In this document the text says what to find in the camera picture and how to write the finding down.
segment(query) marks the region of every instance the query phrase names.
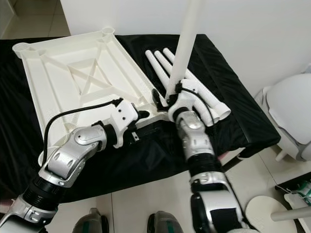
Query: white floor tile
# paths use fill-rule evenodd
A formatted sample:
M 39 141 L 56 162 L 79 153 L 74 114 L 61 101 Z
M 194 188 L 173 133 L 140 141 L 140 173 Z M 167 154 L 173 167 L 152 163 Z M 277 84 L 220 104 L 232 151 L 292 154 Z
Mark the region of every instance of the white floor tile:
M 96 197 L 96 208 L 101 215 L 105 215 L 109 222 L 109 233 L 114 233 L 113 230 L 113 212 L 112 212 L 112 194 L 106 194 Z
M 78 220 L 94 207 L 95 198 L 60 204 L 53 221 L 46 228 L 49 233 L 70 233 Z
M 258 154 L 245 159 L 227 172 L 242 209 L 259 195 L 266 195 L 281 201 L 283 198 L 275 190 L 275 181 Z
M 185 233 L 194 232 L 190 212 L 189 173 L 128 188 L 112 194 L 116 233 L 145 233 L 150 214 L 172 213 Z
M 17 0 L 14 8 L 21 15 L 53 15 L 57 0 Z
M 60 0 L 57 0 L 56 9 L 55 9 L 54 14 L 55 15 L 63 15 L 64 14 L 63 7 L 62 7 L 62 4 L 60 3 Z
M 64 15 L 54 15 L 49 37 L 69 36 L 70 31 Z
M 297 161 L 287 155 L 283 160 L 277 162 L 276 155 L 279 153 L 279 151 L 280 148 L 275 146 L 266 148 L 259 153 L 277 184 L 289 181 L 293 178 L 311 172 L 310 161 Z
M 47 37 L 53 15 L 19 16 L 7 34 L 8 39 Z

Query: black fabric cover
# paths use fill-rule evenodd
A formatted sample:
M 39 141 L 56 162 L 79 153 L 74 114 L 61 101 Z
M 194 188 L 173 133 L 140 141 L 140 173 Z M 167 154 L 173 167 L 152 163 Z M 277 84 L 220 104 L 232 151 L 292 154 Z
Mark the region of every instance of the black fabric cover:
M 51 38 L 0 41 L 0 198 L 16 198 L 25 191 L 39 170 L 37 158 L 42 136 L 22 61 L 12 51 L 19 42 L 34 43 Z M 177 35 L 117 36 L 155 87 L 164 88 L 145 59 L 146 49 L 176 50 Z M 217 123 L 217 154 L 246 147 L 250 157 L 280 140 L 268 118 L 244 88 L 213 43 L 198 35 L 189 68 L 232 110 Z M 81 200 L 166 178 L 187 170 L 180 140 L 173 123 L 159 121 L 138 130 L 141 138 L 121 149 L 107 149 L 88 160 L 64 202 Z

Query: black cable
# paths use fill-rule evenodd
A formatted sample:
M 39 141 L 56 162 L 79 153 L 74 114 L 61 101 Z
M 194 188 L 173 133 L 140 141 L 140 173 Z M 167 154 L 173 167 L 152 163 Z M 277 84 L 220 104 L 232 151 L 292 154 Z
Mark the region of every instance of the black cable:
M 106 103 L 101 103 L 101 104 L 97 104 L 97 105 L 93 105 L 93 106 L 89 106 L 89 107 L 84 107 L 84 108 L 77 108 L 77 109 L 73 109 L 73 110 L 69 110 L 60 114 L 57 114 L 55 116 L 53 116 L 51 118 L 51 120 L 49 120 L 47 126 L 45 127 L 45 131 L 44 131 L 44 140 L 43 140 L 43 161 L 42 161 L 42 166 L 45 164 L 45 162 L 47 161 L 48 158 L 48 136 L 49 136 L 49 130 L 50 127 L 52 125 L 52 123 L 58 119 L 59 117 L 68 115 L 68 114 L 72 114 L 72 113 L 77 113 L 77 112 L 81 112 L 81 111 L 85 111 L 85 110 L 91 110 L 91 109 L 95 109 L 95 108 L 101 108 L 101 107 L 105 107 L 107 105 L 113 104 L 115 106 L 118 106 L 118 104 L 123 100 L 123 98 L 119 98 L 116 100 L 112 100 Z
M 198 93 L 195 93 L 194 91 L 191 91 L 191 90 L 186 89 L 186 88 L 183 88 L 183 87 L 182 87 L 180 90 L 186 91 L 186 92 L 189 92 L 189 93 L 195 95 L 195 96 L 196 96 L 197 98 L 199 98 L 199 100 L 202 101 L 202 103 L 206 106 L 206 108 L 207 108 L 207 110 L 208 110 L 208 113 L 209 113 L 210 117 L 212 118 L 212 123 L 213 123 L 214 144 L 215 144 L 214 153 L 216 154 L 216 156 L 218 156 L 218 155 L 217 155 L 217 143 L 216 143 L 216 142 L 217 142 L 217 139 L 216 139 L 217 131 L 216 131 L 215 121 L 214 121 L 212 112 L 211 112 L 210 109 L 209 109 L 210 106 L 208 105 L 208 103 L 206 103 L 206 101 L 205 101 Z

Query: ribbed plastic tray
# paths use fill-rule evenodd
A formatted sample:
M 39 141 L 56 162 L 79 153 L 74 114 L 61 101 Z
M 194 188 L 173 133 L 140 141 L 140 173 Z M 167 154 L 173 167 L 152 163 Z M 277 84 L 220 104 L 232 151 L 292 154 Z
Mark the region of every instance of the ribbed plastic tray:
M 113 35 L 112 28 L 33 44 L 13 46 L 22 59 L 42 135 L 48 121 L 71 109 L 119 97 L 147 110 L 138 128 L 166 119 L 153 104 L 154 88 Z M 74 128 L 110 118 L 113 105 L 64 116 L 53 123 L 48 145 L 61 145 Z

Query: round white base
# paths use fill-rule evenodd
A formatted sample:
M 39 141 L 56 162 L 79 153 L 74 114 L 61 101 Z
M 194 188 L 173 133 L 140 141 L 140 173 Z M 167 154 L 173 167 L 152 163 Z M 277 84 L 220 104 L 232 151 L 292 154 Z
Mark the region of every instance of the round white base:
M 258 196 L 248 203 L 246 217 L 261 233 L 297 233 L 293 220 L 274 222 L 271 219 L 272 213 L 285 210 L 287 209 L 277 200 L 267 196 Z

